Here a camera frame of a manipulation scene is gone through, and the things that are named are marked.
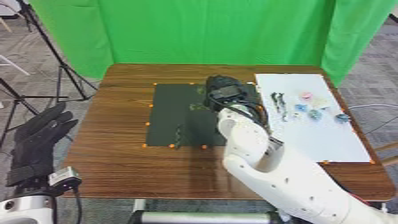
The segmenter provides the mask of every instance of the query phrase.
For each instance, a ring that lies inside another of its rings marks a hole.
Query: light stand
[[[5,127],[3,127],[3,133],[1,133],[1,138],[0,138],[0,149],[1,149],[1,146],[3,146],[3,140],[5,140],[5,136],[6,136],[6,133],[17,128],[10,128],[10,122],[12,122],[12,118],[13,118],[13,113],[15,113],[15,107],[17,105],[20,104],[29,113],[33,115],[38,114],[38,111],[35,110],[33,106],[29,105],[29,103],[26,102],[24,99],[58,99],[58,98],[67,98],[67,96],[22,96],[17,94],[15,90],[12,89],[12,87],[8,86],[6,82],[3,81],[3,79],[0,78],[0,85],[3,86],[5,90],[6,90],[6,95],[12,97],[13,101],[12,101],[12,106],[10,106],[10,112],[8,112],[8,119],[6,119],[6,122],[5,122]]]
[[[88,87],[97,90],[95,86],[90,84],[90,82],[84,80],[84,78],[79,76],[79,74],[76,73],[76,71],[70,69],[68,65],[65,64],[61,58],[60,58],[60,55],[58,55],[58,52],[54,50],[54,47],[52,47],[52,44],[51,44],[51,41],[49,41],[49,38],[45,36],[45,33],[40,29],[40,25],[38,25],[38,22],[35,20],[35,17],[33,17],[33,14],[31,14],[31,11],[29,11],[29,6],[26,5],[26,3],[22,2],[22,0],[15,0],[19,5],[20,5],[20,10],[22,10],[22,13],[26,15],[26,19],[29,20],[29,23],[33,24],[35,26],[35,29],[38,31],[38,34],[40,34],[40,38],[45,42],[45,45],[47,45],[47,48],[51,50],[51,53],[52,53],[52,56],[56,58],[56,61],[58,61],[58,79],[56,79],[56,102],[58,102],[58,98],[60,97],[60,82],[61,82],[61,72],[65,73],[67,75],[67,78],[70,80],[70,83],[74,85],[74,88],[77,90],[77,93],[79,93],[79,96],[81,98],[76,100],[76,101],[84,101],[92,96],[86,96],[84,92],[83,92],[83,88],[77,86],[77,82],[76,82],[76,79],[74,77],[77,78],[79,81],[84,82],[84,84],[88,85]]]

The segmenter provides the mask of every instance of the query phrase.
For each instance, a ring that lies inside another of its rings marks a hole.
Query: green screen
[[[319,66],[337,85],[394,0],[31,0],[83,76],[113,63]]]

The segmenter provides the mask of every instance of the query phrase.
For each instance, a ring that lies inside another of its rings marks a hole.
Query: wooden tabletop
[[[214,74],[246,82],[255,81],[255,73],[324,75],[312,66],[116,64],[108,68],[65,160],[83,178],[81,197],[259,200],[221,167],[221,147],[207,150],[191,147],[179,150],[141,148],[152,83],[204,83],[205,77]],[[330,82],[328,87],[349,115]],[[387,200],[394,195],[394,186],[355,121],[351,125],[374,164],[335,163],[321,166],[363,200]]]

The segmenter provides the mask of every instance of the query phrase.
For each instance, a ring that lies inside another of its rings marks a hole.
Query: wire
[[[239,100],[237,102],[243,103],[244,105],[246,105],[246,104],[251,104],[251,105],[255,105],[255,106],[260,108],[262,116],[260,116],[259,110],[257,110],[253,107],[250,107],[251,110],[255,111],[259,117],[262,117],[262,118],[260,118],[260,123],[262,123],[262,125],[267,125],[267,112],[266,112],[266,110],[264,110],[264,106],[260,105],[260,103],[250,102],[250,101],[246,101],[246,100]]]
[[[371,131],[367,131],[363,134],[367,135],[372,131],[376,131],[395,120],[395,118],[398,118],[398,116],[392,119],[388,119],[388,121]]]
[[[77,220],[76,220],[76,224],[79,224],[81,223],[83,208],[81,208],[81,198],[79,198],[77,187],[72,188],[72,194],[74,194],[76,205],[77,205]]]
[[[56,207],[56,198],[51,197],[52,199],[52,224],[58,223],[58,207]]]
[[[211,97],[211,94],[207,93],[207,98],[211,100],[211,102],[219,105],[223,108],[227,108],[232,112],[235,112],[244,118],[248,118],[251,120],[251,122],[262,127],[260,122],[253,119],[253,117],[235,108],[232,108],[230,106],[227,106],[223,103],[219,103],[214,98]]]
[[[374,104],[363,104],[363,105],[349,106],[347,109],[351,110],[351,109],[363,108],[363,107],[392,107],[392,108],[398,108],[398,105],[374,103]]]

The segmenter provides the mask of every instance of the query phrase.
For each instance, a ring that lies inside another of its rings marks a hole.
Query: white sheet
[[[319,74],[255,74],[257,89],[269,116],[271,135],[283,144],[319,162],[369,162],[369,155],[349,123],[337,123],[333,116],[342,113],[337,101],[328,91]],[[269,94],[283,93],[289,121],[283,122],[276,113]],[[301,92],[312,93],[312,100],[299,99]],[[292,118],[294,104],[308,105],[326,99],[330,108],[321,111],[321,120],[310,120],[307,113]]]

